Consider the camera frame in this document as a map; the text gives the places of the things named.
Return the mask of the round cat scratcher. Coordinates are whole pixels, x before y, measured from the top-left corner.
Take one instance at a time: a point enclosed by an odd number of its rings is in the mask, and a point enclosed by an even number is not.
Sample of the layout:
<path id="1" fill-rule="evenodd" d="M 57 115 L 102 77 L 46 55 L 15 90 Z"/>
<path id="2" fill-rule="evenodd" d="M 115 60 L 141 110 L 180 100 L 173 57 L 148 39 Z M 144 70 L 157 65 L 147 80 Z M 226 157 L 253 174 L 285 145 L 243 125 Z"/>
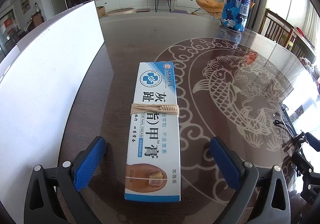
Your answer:
<path id="1" fill-rule="evenodd" d="M 135 13 L 135 9 L 130 7 L 130 8 L 119 8 L 119 9 L 114 9 L 111 11 L 106 12 L 105 16 L 115 16 L 115 15 L 125 15 L 125 14 L 132 14 Z"/>

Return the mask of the white cardboard sorting box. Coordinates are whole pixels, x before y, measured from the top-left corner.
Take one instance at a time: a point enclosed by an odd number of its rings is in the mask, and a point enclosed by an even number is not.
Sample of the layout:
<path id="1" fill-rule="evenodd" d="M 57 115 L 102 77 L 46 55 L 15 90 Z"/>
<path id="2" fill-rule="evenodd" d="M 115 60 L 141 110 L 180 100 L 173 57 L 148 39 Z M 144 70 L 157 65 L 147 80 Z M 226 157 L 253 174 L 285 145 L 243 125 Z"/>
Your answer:
<path id="1" fill-rule="evenodd" d="M 76 94 L 104 43 L 89 1 L 32 30 L 1 63 L 1 203 L 16 223 L 33 168 L 57 166 Z"/>

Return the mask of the orange lounge chair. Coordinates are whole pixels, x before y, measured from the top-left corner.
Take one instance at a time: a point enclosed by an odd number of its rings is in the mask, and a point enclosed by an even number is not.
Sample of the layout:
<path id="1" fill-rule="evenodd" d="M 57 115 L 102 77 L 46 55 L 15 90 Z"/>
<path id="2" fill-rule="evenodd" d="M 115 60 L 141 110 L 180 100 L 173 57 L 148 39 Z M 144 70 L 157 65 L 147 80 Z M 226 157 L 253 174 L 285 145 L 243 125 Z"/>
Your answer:
<path id="1" fill-rule="evenodd" d="M 198 4 L 199 8 L 192 12 L 192 14 L 196 14 L 197 11 L 204 10 L 209 15 L 211 15 L 214 19 L 221 18 L 223 8 L 225 3 L 218 2 L 216 0 L 195 0 Z"/>

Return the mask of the wall painting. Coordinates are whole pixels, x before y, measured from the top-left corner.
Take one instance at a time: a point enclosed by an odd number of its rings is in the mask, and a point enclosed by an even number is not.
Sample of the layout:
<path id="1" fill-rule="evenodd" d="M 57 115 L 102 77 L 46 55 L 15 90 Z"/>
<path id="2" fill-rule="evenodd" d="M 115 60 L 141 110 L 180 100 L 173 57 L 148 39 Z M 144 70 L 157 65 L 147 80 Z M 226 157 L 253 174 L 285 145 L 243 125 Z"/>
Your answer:
<path id="1" fill-rule="evenodd" d="M 29 0 L 20 0 L 20 5 L 21 5 L 21 9 L 22 9 L 23 14 L 25 14 L 29 11 L 29 9 L 30 9 Z"/>

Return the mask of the blue white ointment box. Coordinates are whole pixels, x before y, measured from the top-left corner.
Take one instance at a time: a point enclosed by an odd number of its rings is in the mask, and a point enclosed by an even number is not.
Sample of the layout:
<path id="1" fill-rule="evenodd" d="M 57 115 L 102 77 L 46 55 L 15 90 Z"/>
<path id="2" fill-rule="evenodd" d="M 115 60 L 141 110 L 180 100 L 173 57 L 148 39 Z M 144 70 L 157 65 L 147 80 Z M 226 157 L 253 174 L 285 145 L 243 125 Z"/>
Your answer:
<path id="1" fill-rule="evenodd" d="M 141 62 L 131 105 L 125 199 L 181 199 L 179 107 L 172 62 Z"/>

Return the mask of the wooden dining chair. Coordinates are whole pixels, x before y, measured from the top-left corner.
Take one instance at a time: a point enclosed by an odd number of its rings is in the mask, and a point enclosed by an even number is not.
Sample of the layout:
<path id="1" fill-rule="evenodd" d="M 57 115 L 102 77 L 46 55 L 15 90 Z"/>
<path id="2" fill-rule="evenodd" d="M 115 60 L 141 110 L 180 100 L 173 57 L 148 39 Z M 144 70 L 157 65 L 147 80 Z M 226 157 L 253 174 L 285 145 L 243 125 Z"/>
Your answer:
<path id="1" fill-rule="evenodd" d="M 293 47 L 293 42 L 291 41 L 293 38 L 293 30 L 294 27 L 285 19 L 268 8 L 265 10 L 263 21 L 259 28 L 260 35 L 263 35 L 290 51 Z"/>

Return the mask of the brown cardboard box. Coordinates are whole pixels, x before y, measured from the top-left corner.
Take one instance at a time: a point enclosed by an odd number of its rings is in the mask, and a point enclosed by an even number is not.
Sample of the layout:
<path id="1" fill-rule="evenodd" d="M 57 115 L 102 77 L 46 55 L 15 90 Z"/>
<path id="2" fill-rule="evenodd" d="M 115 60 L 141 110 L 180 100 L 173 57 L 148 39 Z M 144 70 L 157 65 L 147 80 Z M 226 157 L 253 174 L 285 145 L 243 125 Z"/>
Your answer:
<path id="1" fill-rule="evenodd" d="M 97 14 L 98 14 L 98 18 L 102 18 L 105 16 L 106 14 L 106 10 L 105 10 L 105 7 L 104 6 L 98 6 L 97 7 Z"/>

